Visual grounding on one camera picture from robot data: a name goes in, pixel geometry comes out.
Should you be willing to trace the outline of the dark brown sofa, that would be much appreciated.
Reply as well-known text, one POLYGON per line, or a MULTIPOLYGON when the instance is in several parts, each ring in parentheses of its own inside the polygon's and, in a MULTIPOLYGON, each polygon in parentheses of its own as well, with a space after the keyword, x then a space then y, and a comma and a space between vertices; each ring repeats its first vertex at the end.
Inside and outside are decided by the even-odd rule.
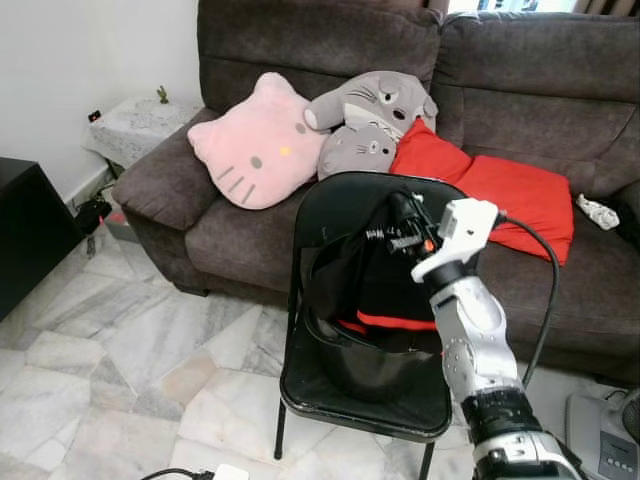
MULTIPOLYGON (((559 274, 540 365, 640 383, 640 252, 602 230, 572 198, 622 200, 639 210, 640 22, 571 13, 456 13, 360 0, 200 0, 205 109, 125 169, 114 200, 143 250, 178 291, 287 303, 298 207, 244 210, 225 200, 186 132, 246 100, 266 72, 314 99, 369 70, 430 82, 443 140, 467 154, 539 166, 567 177, 575 233, 559 274)), ((490 243, 479 273, 530 360, 547 310, 550 269, 490 243)))

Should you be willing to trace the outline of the large grey Totoro cushion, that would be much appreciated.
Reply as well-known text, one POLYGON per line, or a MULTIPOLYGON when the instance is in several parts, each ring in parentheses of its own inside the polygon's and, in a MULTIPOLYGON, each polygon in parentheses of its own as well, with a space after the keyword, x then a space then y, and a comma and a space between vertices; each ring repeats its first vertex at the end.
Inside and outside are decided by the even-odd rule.
POLYGON ((419 78, 393 70, 371 70, 323 93, 303 110, 312 131, 337 125, 376 125, 393 140, 402 140, 417 123, 435 131, 438 105, 419 78))

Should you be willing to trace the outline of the pink Hello Kitty cushion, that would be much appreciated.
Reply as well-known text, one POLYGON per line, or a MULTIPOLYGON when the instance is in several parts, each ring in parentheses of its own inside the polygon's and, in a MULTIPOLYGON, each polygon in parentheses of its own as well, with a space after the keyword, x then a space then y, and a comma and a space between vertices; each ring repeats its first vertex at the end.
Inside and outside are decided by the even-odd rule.
POLYGON ((241 104, 188 129, 197 159, 230 204, 269 209, 315 177, 328 133, 307 127, 307 105, 287 79, 269 72, 241 104))

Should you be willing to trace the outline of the small grey Totoro cushion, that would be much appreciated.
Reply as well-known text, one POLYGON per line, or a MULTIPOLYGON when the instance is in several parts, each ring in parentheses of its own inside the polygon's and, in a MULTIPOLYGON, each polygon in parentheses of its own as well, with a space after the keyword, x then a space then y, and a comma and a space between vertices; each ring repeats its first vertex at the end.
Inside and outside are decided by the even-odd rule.
POLYGON ((343 172, 388 173, 396 160, 399 141, 379 125, 338 125, 317 132, 326 134, 317 160, 319 180, 343 172))

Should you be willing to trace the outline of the black shirt with red stripe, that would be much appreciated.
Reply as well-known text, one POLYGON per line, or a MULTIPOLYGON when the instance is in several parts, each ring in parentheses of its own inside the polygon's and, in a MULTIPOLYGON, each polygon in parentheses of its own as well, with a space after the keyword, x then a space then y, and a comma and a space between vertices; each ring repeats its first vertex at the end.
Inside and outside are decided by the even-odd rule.
POLYGON ((428 298, 410 275, 417 259, 366 238, 367 227, 387 220, 383 202, 365 227, 321 248, 303 288, 303 324, 325 374, 347 396, 378 403, 403 396, 442 352, 428 298))

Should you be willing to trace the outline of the black folding chair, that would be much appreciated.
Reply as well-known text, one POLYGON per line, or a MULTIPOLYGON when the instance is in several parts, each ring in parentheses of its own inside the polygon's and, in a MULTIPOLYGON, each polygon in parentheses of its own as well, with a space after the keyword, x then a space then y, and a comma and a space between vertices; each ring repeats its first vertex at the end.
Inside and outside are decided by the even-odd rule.
POLYGON ((326 244, 365 227, 374 207, 392 191, 408 189, 424 198, 431 216, 442 215, 460 189, 442 180, 387 173, 347 172, 330 175, 308 189, 294 221, 288 324, 280 374, 280 407, 274 454, 282 457, 285 416, 310 419, 422 444, 424 454, 415 480, 428 480, 435 440, 452 420, 452 403, 442 371, 442 357, 431 357, 416 372, 412 387, 389 402, 367 402, 347 396, 317 361, 317 340, 305 320, 305 285, 317 253, 326 244))

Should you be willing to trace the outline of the small white soft toy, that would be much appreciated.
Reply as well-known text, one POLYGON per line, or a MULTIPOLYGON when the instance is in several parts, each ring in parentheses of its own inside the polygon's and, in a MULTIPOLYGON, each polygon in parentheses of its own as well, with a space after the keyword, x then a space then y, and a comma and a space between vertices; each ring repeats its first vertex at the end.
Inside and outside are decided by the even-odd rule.
POLYGON ((586 218, 593 221, 602 230, 612 230, 620 224, 620 216, 616 211, 598 201, 590 200, 585 195, 577 195, 575 204, 586 218))

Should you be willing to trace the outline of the black TV console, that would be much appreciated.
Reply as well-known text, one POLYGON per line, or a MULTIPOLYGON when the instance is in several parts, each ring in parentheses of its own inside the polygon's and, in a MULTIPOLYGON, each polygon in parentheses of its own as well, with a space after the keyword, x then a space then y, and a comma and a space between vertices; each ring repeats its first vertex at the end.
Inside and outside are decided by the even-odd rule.
POLYGON ((0 320, 82 239, 44 169, 0 157, 0 320))

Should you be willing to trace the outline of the red cushion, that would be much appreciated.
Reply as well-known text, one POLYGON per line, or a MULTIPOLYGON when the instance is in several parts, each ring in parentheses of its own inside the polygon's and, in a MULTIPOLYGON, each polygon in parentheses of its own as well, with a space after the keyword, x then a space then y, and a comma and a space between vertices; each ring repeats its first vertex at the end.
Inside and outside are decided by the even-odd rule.
POLYGON ((529 225, 566 265, 573 239, 573 207, 566 177, 538 166, 477 155, 456 183, 467 196, 492 202, 507 218, 529 225))
POLYGON ((456 183, 465 177, 474 160, 453 143, 443 140, 417 118, 399 141, 389 173, 456 183))

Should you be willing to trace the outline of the grey standing fan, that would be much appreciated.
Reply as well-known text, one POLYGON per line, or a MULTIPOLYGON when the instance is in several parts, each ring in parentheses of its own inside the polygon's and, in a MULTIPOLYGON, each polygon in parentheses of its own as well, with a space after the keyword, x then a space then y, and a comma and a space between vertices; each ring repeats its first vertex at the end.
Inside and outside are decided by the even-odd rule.
POLYGON ((572 394, 566 404, 568 448, 581 460, 588 480, 639 480, 640 392, 620 401, 572 394))

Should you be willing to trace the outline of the side table with lace cloth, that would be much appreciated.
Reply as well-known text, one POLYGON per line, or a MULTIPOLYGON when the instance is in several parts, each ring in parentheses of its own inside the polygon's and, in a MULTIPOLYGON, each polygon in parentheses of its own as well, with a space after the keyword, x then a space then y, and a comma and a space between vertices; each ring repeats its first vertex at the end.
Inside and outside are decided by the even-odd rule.
POLYGON ((202 109, 196 102, 160 102, 155 95, 131 97, 92 120, 81 136, 81 146, 128 169, 202 109))

